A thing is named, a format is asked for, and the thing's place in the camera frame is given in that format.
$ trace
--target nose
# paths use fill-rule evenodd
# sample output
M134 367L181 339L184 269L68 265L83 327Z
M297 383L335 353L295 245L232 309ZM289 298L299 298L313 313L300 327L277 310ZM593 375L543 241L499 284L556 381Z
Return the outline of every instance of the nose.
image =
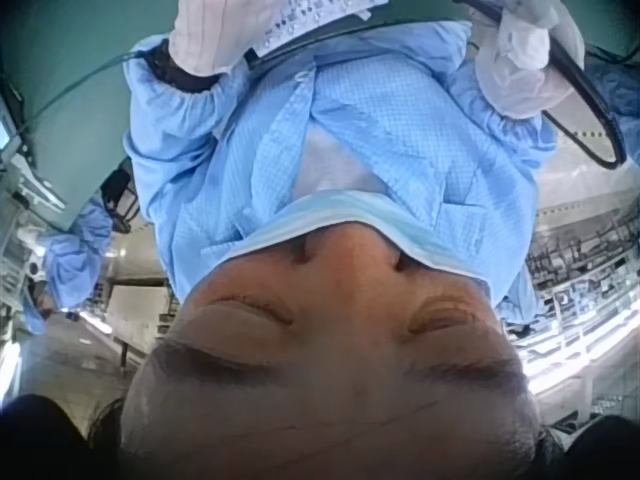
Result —
M305 255L309 262L334 268L340 274L365 274L372 269L395 269L401 252L377 230L360 223L344 223L309 234Z

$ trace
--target floor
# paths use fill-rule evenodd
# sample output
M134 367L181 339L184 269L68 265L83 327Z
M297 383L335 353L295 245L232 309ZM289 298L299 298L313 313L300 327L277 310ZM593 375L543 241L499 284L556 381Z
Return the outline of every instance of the floor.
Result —
M55 400L80 429L127 390L132 372L121 374L119 357L83 323L52 317L47 332L33 337L19 332L22 344L20 394Z

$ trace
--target shirt pocket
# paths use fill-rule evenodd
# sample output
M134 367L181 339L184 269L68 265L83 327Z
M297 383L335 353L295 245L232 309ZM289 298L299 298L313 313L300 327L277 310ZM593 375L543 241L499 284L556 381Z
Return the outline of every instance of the shirt pocket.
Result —
M461 260L475 261L484 243L487 210L479 205L444 202L435 225L436 236L443 244Z

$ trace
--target black wristband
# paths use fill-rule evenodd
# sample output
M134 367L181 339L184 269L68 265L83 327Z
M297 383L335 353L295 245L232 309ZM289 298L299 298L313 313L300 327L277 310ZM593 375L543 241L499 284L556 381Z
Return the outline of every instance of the black wristband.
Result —
M198 77L185 72L171 58L168 39L149 50L144 59L158 80L185 93L200 93L209 90L220 78L220 75Z

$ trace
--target eyebrow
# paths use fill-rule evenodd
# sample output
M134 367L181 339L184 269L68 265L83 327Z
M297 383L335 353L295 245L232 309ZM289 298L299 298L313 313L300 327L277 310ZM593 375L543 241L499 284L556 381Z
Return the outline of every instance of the eyebrow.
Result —
M509 396L521 395L529 388L522 365L515 359L466 365L440 364L424 368L412 365L406 375L420 381L455 383Z
M216 357L197 348L163 341L151 354L168 379L212 382L227 387L263 387L281 383L276 369Z

